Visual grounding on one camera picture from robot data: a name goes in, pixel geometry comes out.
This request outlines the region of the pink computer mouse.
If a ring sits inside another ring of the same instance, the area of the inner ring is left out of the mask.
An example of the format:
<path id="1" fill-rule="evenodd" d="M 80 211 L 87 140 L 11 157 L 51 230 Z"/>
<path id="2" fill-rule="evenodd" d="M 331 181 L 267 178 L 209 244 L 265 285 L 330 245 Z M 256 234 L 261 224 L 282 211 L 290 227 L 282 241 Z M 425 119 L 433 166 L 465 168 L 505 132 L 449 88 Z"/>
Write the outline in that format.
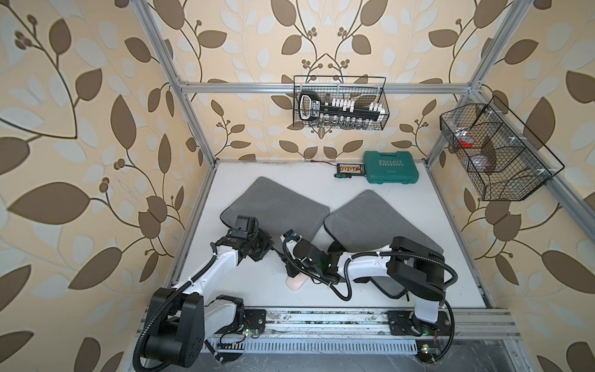
<path id="1" fill-rule="evenodd" d="M 308 280 L 308 275 L 298 274 L 295 277 L 288 277 L 286 285 L 291 291 L 298 291 Z"/>

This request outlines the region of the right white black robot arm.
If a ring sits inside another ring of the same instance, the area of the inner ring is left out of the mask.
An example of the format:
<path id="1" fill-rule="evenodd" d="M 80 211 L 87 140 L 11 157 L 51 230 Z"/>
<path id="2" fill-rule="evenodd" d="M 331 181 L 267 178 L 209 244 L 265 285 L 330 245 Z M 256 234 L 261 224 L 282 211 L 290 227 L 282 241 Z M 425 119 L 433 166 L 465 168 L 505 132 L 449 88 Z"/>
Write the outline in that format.
<path id="1" fill-rule="evenodd" d="M 361 278 L 387 278 L 414 297 L 414 308 L 397 320 L 401 332 L 415 337 L 433 336 L 438 342 L 439 314 L 446 308 L 449 336 L 446 345 L 435 352 L 423 346 L 416 358 L 423 364 L 437 364 L 449 352 L 455 336 L 452 306 L 446 290 L 458 282 L 457 272 L 447 265 L 443 255 L 406 237 L 376 250 L 349 253 L 320 250 L 305 238 L 289 230 L 281 237 L 282 260 L 290 277 L 308 277 L 325 285 L 344 302 L 353 297 L 353 283 Z"/>

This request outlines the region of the grey laptop bag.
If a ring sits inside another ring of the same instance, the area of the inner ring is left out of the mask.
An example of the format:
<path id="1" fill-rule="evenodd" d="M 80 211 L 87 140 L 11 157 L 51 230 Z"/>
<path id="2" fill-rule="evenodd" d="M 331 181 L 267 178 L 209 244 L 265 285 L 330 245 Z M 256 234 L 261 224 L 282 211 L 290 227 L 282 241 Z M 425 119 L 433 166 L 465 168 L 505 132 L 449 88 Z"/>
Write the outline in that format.
<path id="1" fill-rule="evenodd" d="M 281 254 L 284 233 L 292 229 L 312 241 L 329 214 L 330 207 L 269 178 L 259 177 L 221 213 L 220 219 L 226 226 L 233 227 L 240 215 L 256 218 L 260 229 L 273 238 L 273 248 Z"/>
<path id="2" fill-rule="evenodd" d="M 434 250 L 443 256 L 443 248 L 432 238 L 410 223 L 393 209 L 383 198 L 372 190 L 360 193 L 324 220 L 325 231 L 335 240 L 328 249 L 333 267 L 343 275 L 343 268 L 348 254 L 378 250 L 390 246 L 395 237 L 407 238 L 421 246 Z M 371 282 L 390 299 L 400 299 L 408 291 L 395 279 L 387 276 L 364 277 L 356 279 L 356 264 L 364 261 L 362 257 L 349 266 L 351 281 Z"/>

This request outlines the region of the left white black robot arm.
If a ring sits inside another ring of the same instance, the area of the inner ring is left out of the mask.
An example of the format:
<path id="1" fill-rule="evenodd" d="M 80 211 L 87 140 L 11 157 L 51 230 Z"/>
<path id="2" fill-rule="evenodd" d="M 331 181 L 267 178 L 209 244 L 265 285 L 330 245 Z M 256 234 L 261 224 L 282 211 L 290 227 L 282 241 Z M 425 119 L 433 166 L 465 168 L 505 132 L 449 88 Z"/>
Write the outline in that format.
<path id="1" fill-rule="evenodd" d="M 224 237 L 210 244 L 212 254 L 205 264 L 186 281 L 153 294 L 133 351 L 133 369 L 190 367 L 210 336 L 238 330 L 244 324 L 243 299 L 220 295 L 211 303 L 207 300 L 243 259 L 262 260 L 272 246 L 271 235 L 257 218 L 239 216 Z"/>

